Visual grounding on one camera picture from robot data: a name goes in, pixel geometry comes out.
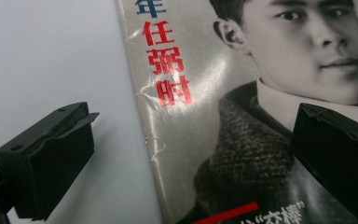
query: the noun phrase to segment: blue chinese character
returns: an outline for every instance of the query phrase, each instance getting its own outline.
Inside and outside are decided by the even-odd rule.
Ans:
[[[139,15],[141,13],[150,13],[152,18],[156,18],[158,12],[166,12],[165,9],[156,10],[156,7],[162,7],[162,4],[155,4],[155,2],[160,2],[160,1],[161,0],[137,0],[135,5],[139,7],[139,11],[136,12],[136,14]]]

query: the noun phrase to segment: man's eye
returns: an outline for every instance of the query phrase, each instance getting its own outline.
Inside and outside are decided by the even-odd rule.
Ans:
[[[301,20],[304,16],[298,12],[283,12],[282,14],[278,15],[278,17],[287,21],[298,21]]]
[[[327,12],[327,15],[329,17],[332,17],[332,18],[338,18],[338,17],[342,17],[346,14],[348,14],[349,12],[347,10],[344,10],[344,9],[334,9],[334,10],[329,10]]]

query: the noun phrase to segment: red stripe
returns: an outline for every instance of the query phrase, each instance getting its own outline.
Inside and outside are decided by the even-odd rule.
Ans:
[[[193,224],[213,224],[216,222],[224,221],[232,217],[237,217],[240,215],[243,215],[245,213],[250,213],[254,210],[258,209],[258,205],[256,202],[254,203],[248,203],[244,206],[234,208],[232,210],[228,210],[226,212],[214,215],[212,217],[207,217],[205,219],[202,219],[200,221],[196,221]]]

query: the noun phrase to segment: man's portrait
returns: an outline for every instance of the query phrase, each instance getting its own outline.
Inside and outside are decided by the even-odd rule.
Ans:
[[[252,202],[255,213],[227,223],[358,223],[289,150],[301,103],[358,122],[356,1],[210,2],[217,16],[211,29],[251,58],[260,77],[220,100],[214,154],[197,171],[197,199],[180,223]]]

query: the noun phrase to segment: tweed coat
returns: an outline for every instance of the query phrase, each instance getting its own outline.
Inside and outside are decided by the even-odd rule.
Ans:
[[[223,223],[358,223],[289,151],[291,132],[258,105],[255,82],[228,93],[219,112],[215,152],[199,168],[195,206],[179,223],[253,202],[257,210]]]

